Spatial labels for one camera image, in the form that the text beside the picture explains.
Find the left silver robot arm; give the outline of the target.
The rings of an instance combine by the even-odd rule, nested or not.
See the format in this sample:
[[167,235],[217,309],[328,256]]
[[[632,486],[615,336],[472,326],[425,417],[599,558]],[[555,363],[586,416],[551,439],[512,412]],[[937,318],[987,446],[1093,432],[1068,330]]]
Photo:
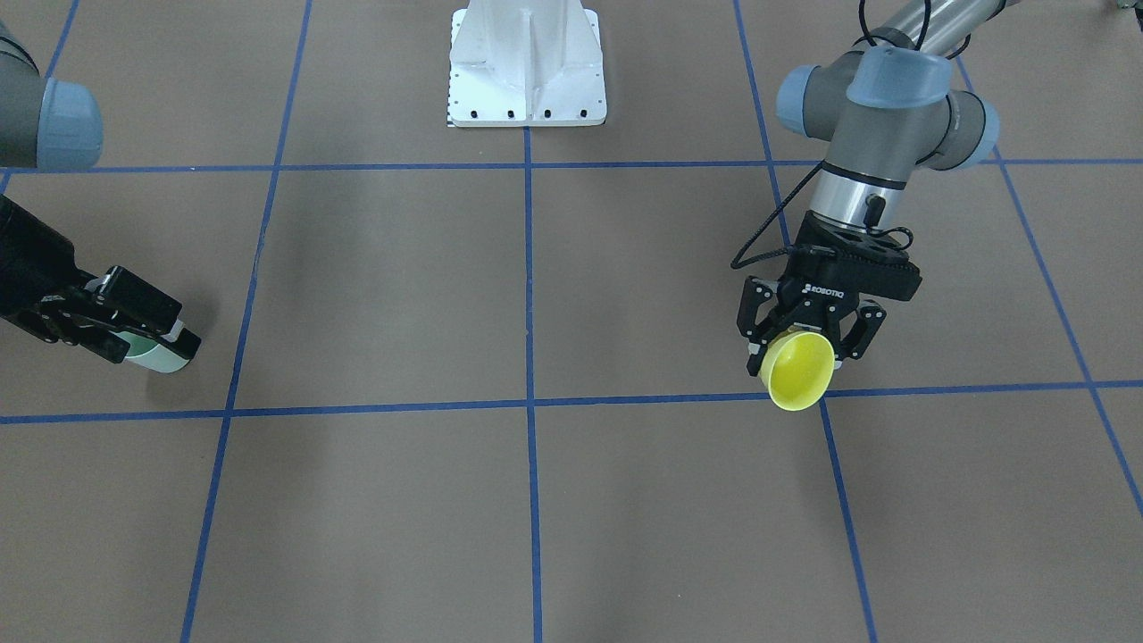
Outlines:
[[954,58],[1005,1],[911,1],[878,29],[863,26],[828,65],[794,69],[776,113],[789,130],[825,140],[826,154],[776,281],[748,278],[738,329],[748,373],[775,354],[780,333],[799,325],[830,341],[832,363],[864,355],[884,323],[882,298],[909,302],[922,275],[895,235],[893,219],[912,172],[964,170],[996,147],[996,107],[952,87]]

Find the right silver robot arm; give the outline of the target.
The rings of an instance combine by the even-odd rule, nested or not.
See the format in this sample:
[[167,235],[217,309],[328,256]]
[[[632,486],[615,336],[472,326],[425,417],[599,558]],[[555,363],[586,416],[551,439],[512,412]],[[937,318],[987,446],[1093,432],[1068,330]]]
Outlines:
[[[8,29],[1,124],[5,168],[89,170],[101,158],[104,127],[94,95],[43,77]],[[80,270],[67,238],[11,198],[1,199],[1,313],[11,325],[48,345],[85,347],[109,363],[171,373],[201,346],[182,310],[176,298],[120,265],[102,274]]]

